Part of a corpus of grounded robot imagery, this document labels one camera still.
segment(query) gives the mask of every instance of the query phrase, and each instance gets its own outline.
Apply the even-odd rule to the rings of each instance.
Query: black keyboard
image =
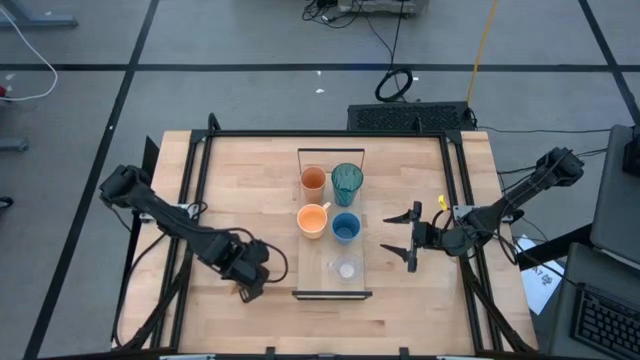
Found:
[[[466,102],[393,103],[349,106],[349,130],[474,130]]]
[[[640,359],[640,306],[579,284],[570,336],[617,359]]]

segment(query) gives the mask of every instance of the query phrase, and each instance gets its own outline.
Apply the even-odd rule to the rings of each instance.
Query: black floor line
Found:
[[[616,81],[618,90],[620,90],[620,95],[622,95],[622,99],[624,100],[624,103],[629,110],[629,114],[631,114],[633,122],[636,125],[640,125],[640,110],[638,110],[638,104],[633,97],[633,93],[631,93],[631,90],[629,90],[629,86],[627,85],[627,82],[622,75],[616,59],[613,57],[611,48],[609,48],[609,44],[607,44],[607,40],[604,38],[604,34],[600,29],[600,25],[598,25],[596,17],[593,15],[593,11],[591,11],[589,3],[587,2],[587,0],[578,0],[578,2],[580,3],[582,12],[584,12],[584,16],[587,18],[589,27],[591,27],[593,36],[595,36],[596,41],[598,42],[598,46],[600,46],[602,55],[604,55],[605,60],[607,60],[607,64],[611,67],[611,73],[613,74],[613,78]]]
[[[158,71],[158,72],[254,72],[254,71],[387,71],[389,64],[319,63],[319,64],[52,64],[58,71]],[[396,68],[414,71],[469,72],[473,64],[396,64]],[[621,65],[621,71],[640,72],[640,65]],[[0,64],[0,71],[49,71],[44,64]],[[486,64],[481,72],[611,72],[607,64]]]
[[[73,222],[71,223],[69,234],[67,235],[64,247],[62,248],[62,254],[60,255],[58,264],[56,265],[53,278],[49,284],[49,289],[47,290],[44,302],[42,303],[31,337],[29,338],[29,343],[27,344],[27,349],[24,353],[24,359],[36,359],[40,353],[42,342],[46,336],[49,323],[51,322],[51,317],[55,310],[56,303],[58,302],[58,297],[60,296],[62,286],[64,285],[65,277],[69,270],[69,266],[71,265],[73,253],[75,252],[76,245],[80,238],[80,232],[82,230],[84,220],[87,217],[91,201],[95,196],[98,179],[100,178],[100,173],[107,157],[109,145],[113,139],[113,134],[118,124],[122,108],[127,98],[127,94],[129,93],[131,81],[135,74],[135,70],[133,69],[140,60],[140,55],[142,55],[142,48],[144,47],[144,43],[149,34],[151,24],[153,23],[153,18],[158,8],[158,2],[159,0],[151,0],[149,4],[147,15],[145,16],[142,28],[138,34],[138,40],[136,41],[135,48],[131,54],[131,59],[129,60],[130,67],[124,75],[124,79],[120,85],[120,90],[118,91],[118,95],[113,104],[113,109],[111,110],[111,115],[109,116],[109,120],[105,126],[102,140],[100,141],[96,157],[93,161],[93,165],[91,166],[89,178],[84,187],[84,191],[82,192],[82,197],[80,198],[80,205],[78,205]]]

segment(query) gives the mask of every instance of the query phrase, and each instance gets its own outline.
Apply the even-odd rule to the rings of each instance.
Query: wooden table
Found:
[[[170,131],[162,141],[152,188],[168,202],[177,202],[189,136],[188,131]],[[500,187],[488,136],[469,132],[463,139],[476,204],[491,204],[500,197]],[[291,295],[298,266],[299,147],[366,149],[362,231],[366,286],[374,294],[367,300],[298,301]],[[450,153],[458,198],[464,199],[453,146]],[[243,304],[233,284],[194,261],[180,352],[261,354],[275,346],[279,354],[394,355],[399,347],[409,347],[413,355],[473,354],[457,259],[421,251],[418,271],[410,274],[399,257],[379,246],[407,247],[410,241],[410,226],[386,224],[383,218],[404,213],[414,200],[422,201],[425,221],[439,210],[438,196],[446,197],[447,189],[437,139],[216,137],[210,161],[204,192],[209,209],[200,224],[249,229],[288,255],[290,272],[281,283],[268,284],[262,297]],[[194,172],[198,169],[196,161]],[[196,179],[194,174],[190,196]],[[511,236],[507,226],[502,234]],[[154,224],[143,225],[136,256],[158,235]],[[158,301],[168,244],[151,251],[132,276],[120,321],[125,341]],[[509,263],[496,241],[487,244],[485,253],[498,308],[522,338],[537,347],[518,267]],[[266,266],[272,276],[282,274],[278,256],[271,256]],[[486,313],[479,302],[478,309],[484,346],[490,348]],[[163,345],[168,344],[173,316],[170,309]]]

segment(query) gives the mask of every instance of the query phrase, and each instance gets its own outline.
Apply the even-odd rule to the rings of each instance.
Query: orange cup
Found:
[[[324,186],[327,183],[327,174],[322,168],[310,166],[300,174],[300,184],[307,202],[320,204],[324,195]]]
[[[327,227],[327,209],[331,206],[328,202],[323,206],[316,204],[305,205],[298,211],[298,226],[302,235],[307,239],[318,239],[324,235]]]

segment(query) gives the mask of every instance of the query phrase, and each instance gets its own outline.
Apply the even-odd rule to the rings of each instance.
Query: blue cup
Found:
[[[342,245],[348,245],[360,233],[360,219],[350,212],[338,214],[331,226],[333,235]]]

